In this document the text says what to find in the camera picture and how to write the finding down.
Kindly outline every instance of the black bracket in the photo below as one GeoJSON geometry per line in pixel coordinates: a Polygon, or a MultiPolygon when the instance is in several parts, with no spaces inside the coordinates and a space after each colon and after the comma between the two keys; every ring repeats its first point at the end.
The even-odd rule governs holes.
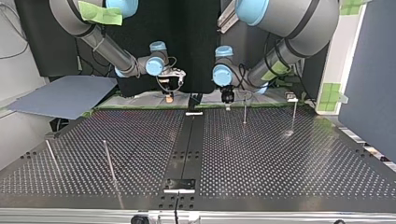
{"type": "Polygon", "coordinates": [[[163,186],[164,193],[195,193],[195,179],[167,179],[163,186]]]}

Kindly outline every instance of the light gray surface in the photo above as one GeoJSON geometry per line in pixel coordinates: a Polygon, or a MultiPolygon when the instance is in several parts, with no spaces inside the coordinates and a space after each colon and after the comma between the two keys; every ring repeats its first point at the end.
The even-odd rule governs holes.
{"type": "Polygon", "coordinates": [[[63,77],[22,97],[7,108],[63,119],[77,119],[96,106],[114,87],[108,77],[63,77]]]}
{"type": "Polygon", "coordinates": [[[348,104],[339,119],[348,129],[396,161],[396,1],[367,5],[346,86],[348,104]]]}

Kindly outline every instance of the blue joint cap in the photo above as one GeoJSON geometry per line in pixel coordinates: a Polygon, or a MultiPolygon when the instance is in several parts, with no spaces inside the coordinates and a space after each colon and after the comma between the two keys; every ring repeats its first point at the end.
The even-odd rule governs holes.
{"type": "Polygon", "coordinates": [[[268,82],[262,85],[262,88],[256,91],[256,93],[260,95],[264,95],[267,92],[267,90],[268,90],[268,82]]]}
{"type": "Polygon", "coordinates": [[[115,69],[118,77],[126,77],[118,68],[115,69]]]}
{"type": "Polygon", "coordinates": [[[216,65],[213,69],[213,81],[220,87],[231,85],[233,81],[233,71],[224,64],[216,65]]]}
{"type": "Polygon", "coordinates": [[[149,50],[157,51],[157,50],[166,50],[166,45],[162,41],[155,41],[149,45],[149,50]]]}
{"type": "Polygon", "coordinates": [[[139,0],[106,0],[106,7],[121,9],[122,17],[132,17],[139,7],[139,0]]]}
{"type": "Polygon", "coordinates": [[[230,46],[221,46],[216,49],[216,57],[231,57],[233,56],[233,48],[230,46]]]}
{"type": "Polygon", "coordinates": [[[237,0],[236,15],[249,26],[259,24],[264,18],[269,0],[237,0]]]}
{"type": "Polygon", "coordinates": [[[164,62],[160,57],[152,57],[146,63],[146,71],[154,77],[159,76],[163,72],[164,62]]]}

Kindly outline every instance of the green tape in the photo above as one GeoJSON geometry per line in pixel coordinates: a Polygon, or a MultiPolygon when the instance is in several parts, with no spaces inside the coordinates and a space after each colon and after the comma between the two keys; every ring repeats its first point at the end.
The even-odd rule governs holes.
{"type": "MultiPolygon", "coordinates": [[[[273,66],[272,70],[278,74],[286,74],[289,72],[289,68],[285,66],[281,61],[277,61],[273,66]]],[[[272,79],[276,78],[277,75],[272,73],[271,71],[268,71],[265,73],[265,75],[262,77],[263,81],[271,81],[272,79]]]]}
{"type": "Polygon", "coordinates": [[[318,111],[335,111],[340,100],[340,90],[341,84],[339,83],[324,83],[318,104],[318,111]]]}
{"type": "Polygon", "coordinates": [[[84,21],[94,21],[105,25],[122,25],[121,9],[116,7],[99,7],[97,5],[78,1],[79,13],[84,21]]]}
{"type": "Polygon", "coordinates": [[[363,5],[362,0],[345,0],[341,6],[341,15],[359,15],[361,12],[361,6],[363,5]]]}

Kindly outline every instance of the robotic arm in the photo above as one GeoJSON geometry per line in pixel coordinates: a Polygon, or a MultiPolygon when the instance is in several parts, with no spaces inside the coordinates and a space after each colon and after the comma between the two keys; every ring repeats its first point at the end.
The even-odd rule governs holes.
{"type": "Polygon", "coordinates": [[[284,39],[249,71],[233,65],[231,47],[217,48],[213,80],[222,88],[261,93],[279,68],[288,69],[289,64],[321,51],[332,39],[339,20],[337,0],[237,0],[235,10],[241,21],[284,39]]]}
{"type": "MultiPolygon", "coordinates": [[[[49,0],[55,19],[70,35],[81,38],[94,51],[116,67],[119,77],[139,77],[149,74],[154,77],[178,77],[178,85],[183,85],[186,74],[169,66],[166,46],[162,41],[152,43],[151,55],[136,59],[132,54],[120,48],[111,37],[104,35],[97,24],[81,18],[78,1],[81,0],[49,0]]],[[[122,17],[132,17],[138,8],[138,0],[84,0],[98,7],[118,7],[122,17]]]]}

